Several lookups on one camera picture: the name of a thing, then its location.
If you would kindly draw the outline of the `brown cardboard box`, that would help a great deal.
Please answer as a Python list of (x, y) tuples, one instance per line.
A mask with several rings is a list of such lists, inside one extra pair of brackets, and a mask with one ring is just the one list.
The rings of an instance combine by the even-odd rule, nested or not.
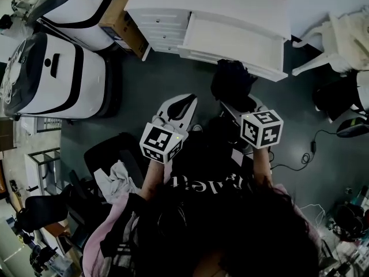
[(146, 60), (150, 45), (132, 16), (125, 11), (128, 0), (112, 0), (99, 27), (125, 52)]

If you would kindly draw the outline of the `person's left forearm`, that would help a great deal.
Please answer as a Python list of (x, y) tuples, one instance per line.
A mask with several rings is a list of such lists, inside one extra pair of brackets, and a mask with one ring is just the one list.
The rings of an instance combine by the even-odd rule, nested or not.
[(151, 160), (139, 195), (146, 201), (154, 198), (159, 189), (170, 179), (172, 162), (161, 164)]

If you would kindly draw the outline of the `white black wheeled machine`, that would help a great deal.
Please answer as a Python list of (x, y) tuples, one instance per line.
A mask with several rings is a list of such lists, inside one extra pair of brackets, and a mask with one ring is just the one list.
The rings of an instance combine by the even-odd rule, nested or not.
[(9, 58), (0, 86), (9, 118), (107, 118), (120, 101), (120, 69), (108, 56), (38, 32)]
[(114, 45), (99, 27), (112, 0), (38, 0), (27, 23), (39, 22), (88, 50), (98, 52)]

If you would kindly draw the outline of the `person's right forearm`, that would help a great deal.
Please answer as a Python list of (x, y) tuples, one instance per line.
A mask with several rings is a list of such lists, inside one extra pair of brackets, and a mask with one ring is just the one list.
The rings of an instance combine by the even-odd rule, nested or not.
[(272, 187), (272, 171), (267, 148), (253, 149), (253, 172), (257, 184)]

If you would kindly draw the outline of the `person's pink jacket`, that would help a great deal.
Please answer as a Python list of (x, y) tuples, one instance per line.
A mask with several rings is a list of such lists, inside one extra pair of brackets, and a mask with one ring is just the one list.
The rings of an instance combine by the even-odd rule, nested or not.
[(126, 193), (88, 239), (85, 277), (318, 277), (321, 239), (283, 186), (173, 177)]

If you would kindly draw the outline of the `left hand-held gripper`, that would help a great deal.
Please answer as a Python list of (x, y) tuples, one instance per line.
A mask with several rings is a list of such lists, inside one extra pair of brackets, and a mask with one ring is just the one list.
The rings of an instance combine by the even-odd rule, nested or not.
[(186, 131), (198, 104), (193, 94), (183, 94), (166, 100), (159, 108), (157, 115), (146, 124), (140, 139), (142, 154), (161, 164), (170, 162), (183, 148), (188, 138)]

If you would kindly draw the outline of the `white crumpled cloth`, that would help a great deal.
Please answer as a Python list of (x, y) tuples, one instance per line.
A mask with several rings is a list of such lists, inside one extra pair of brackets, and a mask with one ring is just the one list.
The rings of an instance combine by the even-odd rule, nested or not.
[(118, 160), (110, 168), (110, 174), (100, 168), (94, 173), (95, 181), (109, 204), (115, 204), (126, 193), (138, 193), (141, 189), (136, 186), (123, 162)]

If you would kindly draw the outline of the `white drawer with knob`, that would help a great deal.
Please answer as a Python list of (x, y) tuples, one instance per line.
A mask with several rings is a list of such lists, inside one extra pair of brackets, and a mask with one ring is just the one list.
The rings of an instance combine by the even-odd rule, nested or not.
[(142, 27), (184, 28), (188, 23), (189, 12), (178, 9), (137, 9), (131, 11), (131, 16)]
[(171, 42), (165, 40), (151, 40), (149, 42), (151, 48), (156, 52), (179, 54), (179, 42)]
[(139, 27), (142, 34), (150, 40), (180, 40), (183, 41), (186, 29), (171, 29), (158, 27)]

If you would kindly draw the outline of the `person's black printed shirt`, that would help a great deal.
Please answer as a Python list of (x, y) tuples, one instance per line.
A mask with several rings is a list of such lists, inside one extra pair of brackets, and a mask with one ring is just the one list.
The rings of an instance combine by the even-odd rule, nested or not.
[(246, 274), (247, 224), (254, 195), (251, 170), (232, 159), (220, 119), (192, 131), (172, 161), (170, 179), (146, 201), (123, 196), (104, 237), (92, 277), (192, 277)]

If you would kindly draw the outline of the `black mesh office chair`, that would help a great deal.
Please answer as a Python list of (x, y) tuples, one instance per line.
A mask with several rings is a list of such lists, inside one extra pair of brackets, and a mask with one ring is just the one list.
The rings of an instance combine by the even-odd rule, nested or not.
[(16, 226), (27, 233), (32, 233), (49, 224), (63, 221), (68, 210), (61, 194), (53, 196), (31, 196), (25, 206), (16, 215)]

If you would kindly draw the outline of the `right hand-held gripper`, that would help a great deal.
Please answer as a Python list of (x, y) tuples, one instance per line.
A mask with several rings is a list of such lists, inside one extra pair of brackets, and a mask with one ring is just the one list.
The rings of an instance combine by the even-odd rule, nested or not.
[(240, 120), (240, 138), (256, 149), (271, 147), (280, 142), (284, 121), (274, 110), (268, 108), (256, 96), (249, 94), (256, 107), (255, 113), (243, 114), (226, 102), (220, 102), (223, 113)]

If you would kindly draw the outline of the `black metal frame table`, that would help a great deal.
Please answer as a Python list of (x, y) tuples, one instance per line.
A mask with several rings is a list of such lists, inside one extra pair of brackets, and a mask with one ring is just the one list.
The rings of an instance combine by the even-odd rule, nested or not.
[(60, 180), (60, 148), (25, 154), (24, 161), (31, 196), (61, 194), (64, 184)]

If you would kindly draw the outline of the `white carved dressing table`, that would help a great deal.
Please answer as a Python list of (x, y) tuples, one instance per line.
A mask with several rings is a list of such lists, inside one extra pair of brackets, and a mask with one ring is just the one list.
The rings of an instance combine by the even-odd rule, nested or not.
[(293, 42), (292, 46), (301, 48), (316, 35), (321, 35), (322, 54), (294, 68), (293, 76), (326, 64), (340, 74), (350, 70), (369, 70), (369, 5), (339, 18), (329, 14), (327, 21), (309, 30), (300, 42)]

